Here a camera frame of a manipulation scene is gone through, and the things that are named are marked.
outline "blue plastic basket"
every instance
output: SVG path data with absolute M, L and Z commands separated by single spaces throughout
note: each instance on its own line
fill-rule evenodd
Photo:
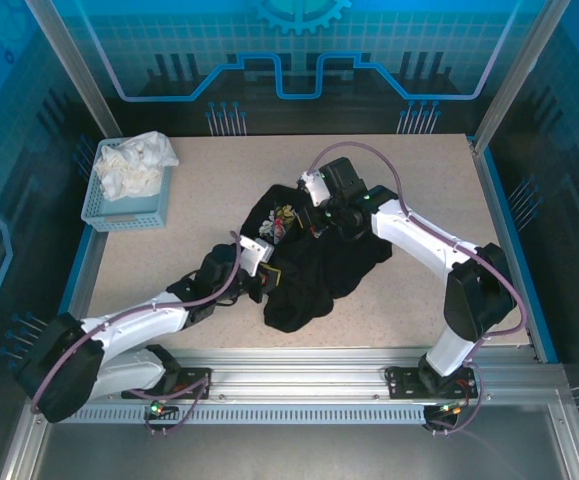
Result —
M 101 141 L 98 144 L 95 159 L 100 158 L 103 146 L 116 147 L 124 140 L 123 138 L 108 138 Z M 100 188 L 100 178 L 92 169 L 80 218 L 99 232 L 163 228 L 167 222 L 171 168 L 165 167 L 162 174 L 162 186 L 157 195 L 139 198 L 125 197 L 115 202 L 105 200 Z

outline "glass enclosure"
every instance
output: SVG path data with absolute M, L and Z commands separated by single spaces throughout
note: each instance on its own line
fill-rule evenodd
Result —
M 0 8 L 0 452 L 24 398 L 9 369 L 33 338 L 13 320 L 58 310 L 83 231 L 91 152 L 101 139 L 27 7 L 6 5 Z
M 59 0 L 122 131 L 468 133 L 543 0 Z
M 579 362 L 579 0 L 490 147 L 558 356 Z
M 159 130 L 169 136 L 244 136 L 472 135 L 545 2 L 54 3 L 123 135 Z M 34 336 L 35 318 L 51 318 L 61 308 L 74 259 L 81 253 L 80 209 L 101 139 L 27 6 L 18 0 L 0 2 L 3 455 L 24 399 L 10 370 Z M 515 232 L 512 237 L 526 257 L 558 359 L 568 364 L 570 378 L 579 383 L 579 0 L 571 0 L 489 147 L 489 166 L 497 171 L 506 198 L 507 227 Z M 458 474 L 510 478 L 509 462 L 501 459 L 505 456 L 513 457 L 513 465 L 527 478 L 556 478 L 562 465 L 553 448 L 548 414 L 541 409 L 484 408 L 474 431 L 493 445 L 468 436 L 433 439 L 422 429 L 411 429 L 404 441 L 399 432 L 408 427 L 376 427 L 360 434 L 351 427 L 328 428 L 314 435 L 327 444 L 339 442 L 338 452 L 354 452 L 365 443 L 363 435 L 367 445 L 371 438 L 379 439 L 382 450 L 372 452 L 384 455 L 376 461 L 399 458 L 385 448 L 389 442 L 401 451 L 414 444 L 412 439 L 420 442 L 416 445 L 427 442 L 426 451 L 440 459 L 429 464 L 428 475 L 443 473 L 436 467 L 445 462 L 442 465 L 455 467 L 456 478 Z M 145 456 L 127 458 L 127 451 L 145 448 L 152 463 L 158 458 L 165 462 L 198 445 L 211 447 L 216 435 L 240 440 L 240 426 L 202 432 L 191 427 L 173 443 L 164 442 L 164 448 L 145 447 L 144 432 L 133 428 L 50 429 L 46 447 L 51 455 L 38 478 L 81 478 L 81 470 L 73 468 L 76 464 L 98 469 L 100 475 L 113 463 L 117 471 L 132 475 L 140 469 L 147 472 L 151 464 Z M 259 432 L 241 428 L 246 429 L 251 430 L 247 438 L 259 434 L 265 442 L 273 442 L 280 427 Z M 293 433 L 303 435 L 304 430 L 296 428 Z M 361 439 L 358 445 L 348 441 L 354 435 Z M 108 449 L 94 458 L 104 457 L 104 462 L 77 463 L 91 454 L 92 444 L 87 442 L 92 438 L 101 446 L 98 451 Z M 438 447 L 445 441 L 447 448 Z M 250 449 L 245 468 L 255 472 L 259 461 L 255 453 L 264 445 L 254 441 L 239 447 Z M 456 463 L 465 451 L 482 461 L 470 463 L 471 469 Z M 219 448 L 214 453 L 227 455 Z M 267 453 L 271 458 L 277 452 Z M 331 461 L 338 456 L 332 454 Z M 416 457 L 413 451 L 409 457 L 415 468 L 407 465 L 403 471 L 413 476 L 428 458 Z M 236 468 L 228 461 L 225 465 L 226 471 Z M 196 476 L 206 475 L 201 467 L 190 468 Z M 117 471 L 105 475 L 114 477 Z M 169 473 L 179 476 L 176 470 Z

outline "white cloth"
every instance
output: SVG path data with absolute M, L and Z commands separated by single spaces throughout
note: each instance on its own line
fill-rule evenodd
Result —
M 131 138 L 116 148 L 102 147 L 93 168 L 107 200 L 150 197 L 160 192 L 164 167 L 180 163 L 169 139 L 158 132 Z

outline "aluminum frame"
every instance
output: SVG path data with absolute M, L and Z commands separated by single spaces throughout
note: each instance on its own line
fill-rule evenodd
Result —
M 570 391 L 559 391 L 560 402 L 550 404 L 551 424 L 569 478 L 579 478 L 579 414 Z
M 44 417 L 33 415 L 30 404 L 25 403 L 11 440 L 0 480 L 22 480 L 33 477 L 47 433 L 47 426 L 48 423 Z
M 570 0 L 547 0 L 543 6 L 527 36 L 527 40 L 509 67 L 509 72 L 478 126 L 474 135 L 477 154 L 481 155 L 489 145 L 524 81 L 533 70 L 538 57 L 551 38 L 551 34 L 558 26 L 569 2 Z
M 25 0 L 89 112 L 107 138 L 122 137 L 102 92 L 51 0 Z
M 493 177 L 491 176 L 491 171 L 487 168 L 484 153 L 478 153 L 475 149 L 472 153 L 476 172 L 478 173 L 480 183 L 482 184 L 482 191 L 487 206 L 489 207 L 489 213 L 491 214 L 491 219 L 496 230 L 496 235 L 498 236 L 498 241 L 500 242 L 500 247 L 508 253 L 507 261 L 509 262 L 511 279 L 518 290 L 518 293 L 520 293 L 522 298 L 527 299 L 529 296 L 527 286 L 522 278 L 520 262 L 518 261 L 518 252 L 514 247 L 514 242 L 511 240 L 511 235 L 506 226 L 504 214 L 502 212 L 501 202 L 506 202 L 506 200 L 499 198 L 496 193 Z M 525 305 L 527 307 L 527 328 L 530 333 L 532 346 L 536 349 L 538 359 L 541 362 L 546 362 L 548 355 L 545 352 L 544 341 L 541 338 L 540 331 L 536 324 L 533 307 L 531 302 L 526 302 Z

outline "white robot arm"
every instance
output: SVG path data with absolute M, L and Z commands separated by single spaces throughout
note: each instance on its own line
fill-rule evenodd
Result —
M 476 342 L 514 307 L 508 292 L 478 264 L 484 259 L 509 277 L 502 250 L 460 240 L 418 215 L 412 221 L 412 212 L 403 211 L 395 193 L 382 186 L 367 190 L 346 158 L 305 172 L 299 185 L 312 199 L 304 215 L 298 212 L 302 228 L 316 237 L 317 231 L 332 226 L 376 235 L 405 250 L 443 282 L 447 325 L 421 359 L 418 372 L 430 395 L 441 392 Z M 265 264 L 273 247 L 260 239 L 238 240 L 237 246 L 215 246 L 193 280 L 183 277 L 148 302 L 82 321 L 70 315 L 54 318 L 21 360 L 16 380 L 52 422 L 72 415 L 89 399 L 115 392 L 162 387 L 161 393 L 168 393 L 167 365 L 171 370 L 173 362 L 175 370 L 175 360 L 162 348 L 134 349 L 195 325 L 213 313 L 217 301 L 233 301 L 247 292 L 260 303 L 278 284 L 277 270 Z

